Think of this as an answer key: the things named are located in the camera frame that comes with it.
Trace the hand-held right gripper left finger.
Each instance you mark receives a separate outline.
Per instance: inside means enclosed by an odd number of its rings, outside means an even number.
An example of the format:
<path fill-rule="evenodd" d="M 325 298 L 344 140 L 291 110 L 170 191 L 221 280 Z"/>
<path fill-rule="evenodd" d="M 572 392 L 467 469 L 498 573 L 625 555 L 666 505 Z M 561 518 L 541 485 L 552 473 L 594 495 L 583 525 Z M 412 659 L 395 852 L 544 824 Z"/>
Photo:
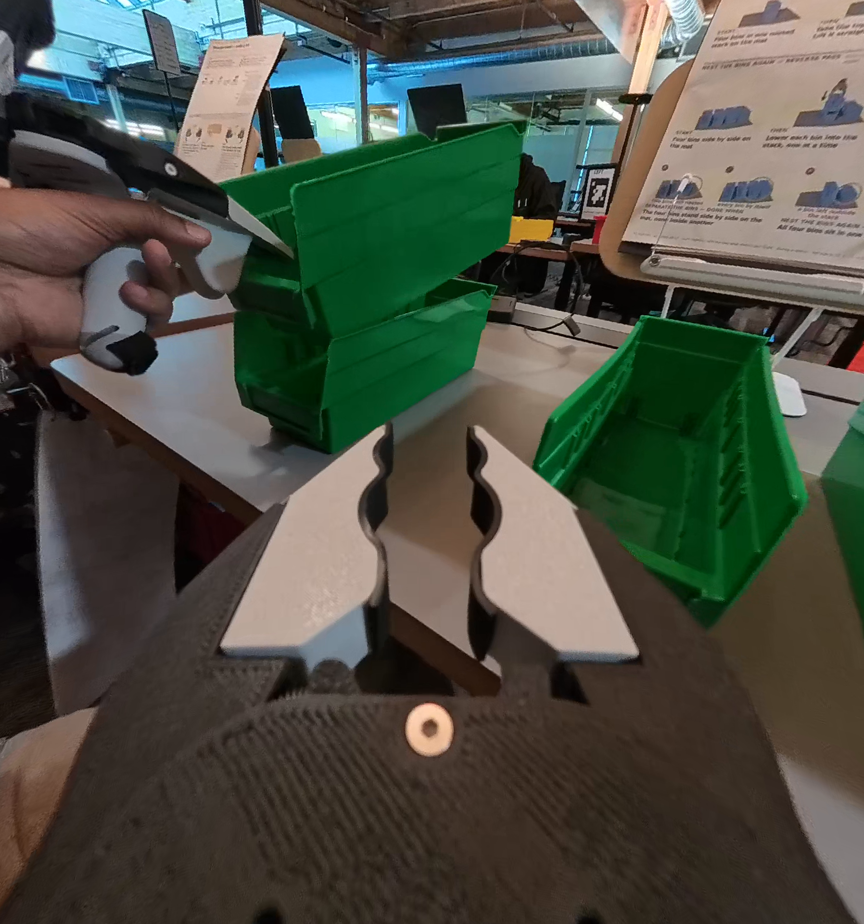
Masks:
<path fill-rule="evenodd" d="M 219 650 L 356 668 L 388 628 L 392 424 L 336 458 L 292 494 L 230 619 Z"/>

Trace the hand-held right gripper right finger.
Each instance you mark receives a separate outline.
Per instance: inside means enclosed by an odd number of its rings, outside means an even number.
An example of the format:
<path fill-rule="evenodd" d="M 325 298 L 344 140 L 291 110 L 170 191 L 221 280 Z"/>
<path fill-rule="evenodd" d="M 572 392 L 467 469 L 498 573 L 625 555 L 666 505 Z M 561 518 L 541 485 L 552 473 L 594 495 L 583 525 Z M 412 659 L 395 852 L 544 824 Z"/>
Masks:
<path fill-rule="evenodd" d="M 638 646 L 572 502 L 481 426 L 468 429 L 468 638 L 511 667 L 628 664 Z"/>

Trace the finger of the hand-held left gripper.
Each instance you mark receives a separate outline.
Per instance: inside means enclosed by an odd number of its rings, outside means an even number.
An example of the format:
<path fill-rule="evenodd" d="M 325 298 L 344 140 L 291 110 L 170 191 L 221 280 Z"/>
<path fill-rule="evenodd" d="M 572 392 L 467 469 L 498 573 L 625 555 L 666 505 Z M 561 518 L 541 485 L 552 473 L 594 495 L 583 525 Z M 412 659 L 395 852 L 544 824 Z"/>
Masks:
<path fill-rule="evenodd" d="M 253 243 L 288 260 L 295 258 L 288 244 L 224 191 L 176 194 L 154 188 L 148 198 L 190 224 L 207 229 L 210 240 L 205 248 L 168 246 L 193 290 L 205 298 L 217 299 L 237 287 Z"/>

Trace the grey desk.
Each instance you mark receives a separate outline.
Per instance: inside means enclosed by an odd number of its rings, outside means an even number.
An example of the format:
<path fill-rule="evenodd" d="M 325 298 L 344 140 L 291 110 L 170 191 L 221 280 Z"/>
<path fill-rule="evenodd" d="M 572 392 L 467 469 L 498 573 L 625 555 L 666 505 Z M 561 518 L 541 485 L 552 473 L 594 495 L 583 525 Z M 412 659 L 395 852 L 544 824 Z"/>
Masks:
<path fill-rule="evenodd" d="M 473 370 L 394 422 L 390 514 L 392 621 L 403 644 L 473 694 L 496 689 L 495 664 L 470 654 L 465 608 L 477 531 L 465 433 L 479 424 L 530 464 L 551 411 L 628 335 L 585 321 L 584 339 L 488 324 Z M 61 387 L 115 437 L 143 449 L 244 525 L 331 462 L 273 434 L 244 409 L 232 378 L 230 324 L 161 338 L 149 372 L 127 377 L 79 356 L 57 359 Z M 864 374 L 786 360 L 806 415 L 787 423 L 809 492 L 804 513 L 711 632 L 748 689 L 800 820 L 853 917 L 864 922 L 864 634 L 819 479 Z"/>

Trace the person's left hand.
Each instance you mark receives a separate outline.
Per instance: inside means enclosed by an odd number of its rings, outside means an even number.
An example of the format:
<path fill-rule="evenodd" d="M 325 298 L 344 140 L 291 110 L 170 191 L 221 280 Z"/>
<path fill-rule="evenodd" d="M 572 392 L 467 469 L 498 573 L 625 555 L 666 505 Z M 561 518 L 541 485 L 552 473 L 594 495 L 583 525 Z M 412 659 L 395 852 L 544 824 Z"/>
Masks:
<path fill-rule="evenodd" d="M 207 229 L 160 206 L 67 191 L 0 188 L 0 356 L 20 347 L 73 349 L 82 279 L 107 251 L 141 248 L 149 282 L 123 283 L 124 303 L 155 333 L 192 290 L 172 248 L 206 248 Z"/>

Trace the background instruction sheet stand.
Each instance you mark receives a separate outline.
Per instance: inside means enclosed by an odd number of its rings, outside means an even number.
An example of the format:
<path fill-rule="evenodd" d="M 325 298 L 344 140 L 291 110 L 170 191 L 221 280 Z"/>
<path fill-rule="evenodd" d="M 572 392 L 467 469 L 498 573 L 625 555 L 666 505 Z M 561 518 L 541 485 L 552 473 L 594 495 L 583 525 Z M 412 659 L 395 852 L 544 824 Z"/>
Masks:
<path fill-rule="evenodd" d="M 209 43 L 174 148 L 180 160 L 215 183 L 253 171 L 254 116 L 284 45 L 281 33 Z"/>

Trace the black panel screen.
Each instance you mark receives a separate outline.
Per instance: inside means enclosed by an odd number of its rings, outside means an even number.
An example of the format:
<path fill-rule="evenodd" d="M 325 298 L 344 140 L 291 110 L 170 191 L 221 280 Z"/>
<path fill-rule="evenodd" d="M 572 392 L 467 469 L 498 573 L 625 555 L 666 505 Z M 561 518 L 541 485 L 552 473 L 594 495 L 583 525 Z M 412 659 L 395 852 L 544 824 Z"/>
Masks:
<path fill-rule="evenodd" d="M 467 123 L 461 83 L 409 88 L 407 97 L 416 129 L 427 138 L 434 138 L 442 127 Z"/>

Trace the instruction sheet on stand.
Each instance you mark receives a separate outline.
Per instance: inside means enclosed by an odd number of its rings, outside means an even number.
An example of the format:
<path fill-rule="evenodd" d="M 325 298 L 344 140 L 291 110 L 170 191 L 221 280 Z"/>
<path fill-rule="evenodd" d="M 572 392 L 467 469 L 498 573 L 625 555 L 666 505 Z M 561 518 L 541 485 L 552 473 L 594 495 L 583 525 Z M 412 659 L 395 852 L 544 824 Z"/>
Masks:
<path fill-rule="evenodd" d="M 642 116 L 600 237 L 599 255 L 606 269 L 633 282 L 665 285 L 664 308 L 669 307 L 672 290 L 681 288 L 805 308 L 808 322 L 816 321 L 823 312 L 864 315 L 864 273 L 699 254 L 623 240 L 693 59 L 663 81 Z"/>

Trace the black white marker sign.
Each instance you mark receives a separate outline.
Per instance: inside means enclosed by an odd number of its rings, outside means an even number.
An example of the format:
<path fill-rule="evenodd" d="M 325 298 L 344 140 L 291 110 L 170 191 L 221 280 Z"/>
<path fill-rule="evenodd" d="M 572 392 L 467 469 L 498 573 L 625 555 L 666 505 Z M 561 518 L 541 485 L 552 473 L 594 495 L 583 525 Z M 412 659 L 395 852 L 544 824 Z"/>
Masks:
<path fill-rule="evenodd" d="M 582 187 L 582 220 L 596 220 L 607 215 L 619 174 L 618 164 L 587 165 Z"/>

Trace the person's leg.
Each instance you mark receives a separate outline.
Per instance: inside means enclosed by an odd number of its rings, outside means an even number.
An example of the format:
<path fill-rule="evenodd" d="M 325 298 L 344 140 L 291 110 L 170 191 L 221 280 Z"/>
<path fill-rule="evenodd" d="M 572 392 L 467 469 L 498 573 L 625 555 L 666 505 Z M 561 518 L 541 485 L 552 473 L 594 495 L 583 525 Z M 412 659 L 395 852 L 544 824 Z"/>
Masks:
<path fill-rule="evenodd" d="M 97 708 L 0 738 L 0 906 L 56 815 Z"/>

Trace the printed instruction sheet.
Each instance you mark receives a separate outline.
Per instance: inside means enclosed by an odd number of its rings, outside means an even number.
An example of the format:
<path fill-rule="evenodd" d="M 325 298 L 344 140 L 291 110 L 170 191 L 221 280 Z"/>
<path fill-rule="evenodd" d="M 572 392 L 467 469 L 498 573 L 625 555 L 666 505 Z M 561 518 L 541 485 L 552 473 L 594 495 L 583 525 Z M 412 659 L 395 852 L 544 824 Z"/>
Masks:
<path fill-rule="evenodd" d="M 720 2 L 623 240 L 864 273 L 864 2 Z"/>

